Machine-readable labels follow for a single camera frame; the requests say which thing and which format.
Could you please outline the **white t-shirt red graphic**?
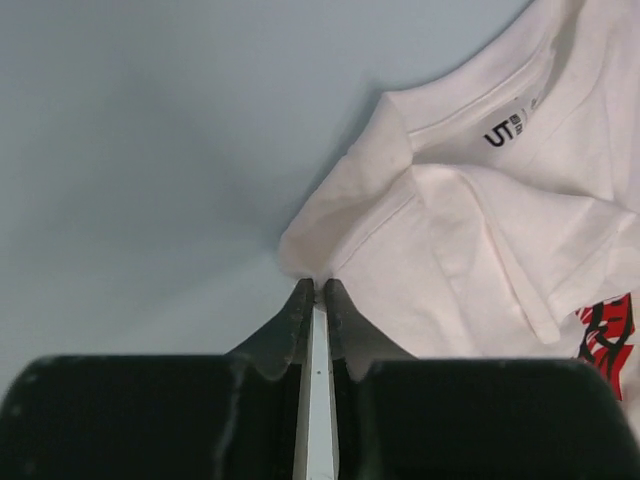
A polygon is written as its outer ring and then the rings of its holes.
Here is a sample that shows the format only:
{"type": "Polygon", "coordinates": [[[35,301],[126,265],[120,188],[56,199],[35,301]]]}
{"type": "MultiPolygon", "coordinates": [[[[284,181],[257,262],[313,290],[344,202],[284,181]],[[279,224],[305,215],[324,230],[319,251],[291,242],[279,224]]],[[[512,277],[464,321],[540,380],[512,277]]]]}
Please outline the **white t-shirt red graphic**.
{"type": "Polygon", "coordinates": [[[536,1],[383,94],[281,237],[416,357],[567,357],[639,424],[639,5],[536,1]]]}

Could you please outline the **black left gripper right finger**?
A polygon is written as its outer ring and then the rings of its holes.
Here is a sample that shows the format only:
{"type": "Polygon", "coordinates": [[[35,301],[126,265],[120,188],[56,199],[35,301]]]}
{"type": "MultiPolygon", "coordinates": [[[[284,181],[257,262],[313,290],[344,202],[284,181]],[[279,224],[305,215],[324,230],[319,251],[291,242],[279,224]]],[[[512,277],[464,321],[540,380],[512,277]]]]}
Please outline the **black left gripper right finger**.
{"type": "Polygon", "coordinates": [[[340,479],[411,479],[411,356],[356,307],[346,286],[324,286],[340,479]]]}

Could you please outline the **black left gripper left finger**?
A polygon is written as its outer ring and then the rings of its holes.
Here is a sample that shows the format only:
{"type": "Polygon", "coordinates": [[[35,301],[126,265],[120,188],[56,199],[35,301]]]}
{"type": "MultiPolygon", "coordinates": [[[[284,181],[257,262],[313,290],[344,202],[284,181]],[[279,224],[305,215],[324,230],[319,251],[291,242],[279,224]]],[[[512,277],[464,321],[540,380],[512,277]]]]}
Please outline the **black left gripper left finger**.
{"type": "Polygon", "coordinates": [[[281,310],[229,352],[225,479],[305,477],[313,308],[313,281],[298,281],[281,310]]]}

